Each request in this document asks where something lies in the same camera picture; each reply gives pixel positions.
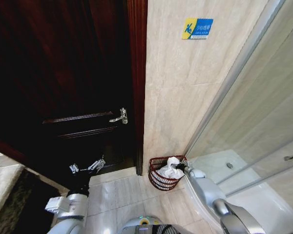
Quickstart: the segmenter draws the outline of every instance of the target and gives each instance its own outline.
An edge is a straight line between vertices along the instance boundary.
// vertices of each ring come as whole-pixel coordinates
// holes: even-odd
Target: door panel
[[[73,162],[133,166],[126,4],[0,0],[0,140],[67,187]],[[110,123],[122,107],[128,124]]]

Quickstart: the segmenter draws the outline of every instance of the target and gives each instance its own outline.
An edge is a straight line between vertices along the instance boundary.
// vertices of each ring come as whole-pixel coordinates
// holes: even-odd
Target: plastic bag
[[[162,167],[156,172],[165,178],[180,179],[185,174],[180,169],[174,169],[172,167],[172,164],[178,165],[179,163],[180,163],[179,159],[177,159],[176,157],[170,157],[167,160],[167,166]]]

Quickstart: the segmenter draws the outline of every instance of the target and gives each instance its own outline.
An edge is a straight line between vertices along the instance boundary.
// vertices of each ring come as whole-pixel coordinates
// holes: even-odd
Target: trash bin
[[[167,160],[170,157],[176,157],[177,159],[179,159],[180,163],[185,163],[187,160],[185,156],[169,156],[169,157],[155,157],[155,158],[151,158],[149,161],[148,178],[151,184],[155,188],[162,191],[172,190],[177,185],[177,183],[181,180],[181,178],[180,179],[165,178],[156,172],[158,169],[167,165]]]

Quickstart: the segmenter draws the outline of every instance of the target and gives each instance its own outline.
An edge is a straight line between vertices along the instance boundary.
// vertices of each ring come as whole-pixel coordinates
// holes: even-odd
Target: sign
[[[182,39],[207,39],[213,19],[187,18]]]

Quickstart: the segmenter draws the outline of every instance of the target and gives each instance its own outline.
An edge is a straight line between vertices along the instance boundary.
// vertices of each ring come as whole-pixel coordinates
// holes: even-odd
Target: glass panel
[[[291,23],[270,26],[187,154],[215,182],[293,142],[293,15],[286,17]]]
[[[293,233],[293,1],[285,1],[187,158],[267,233]]]

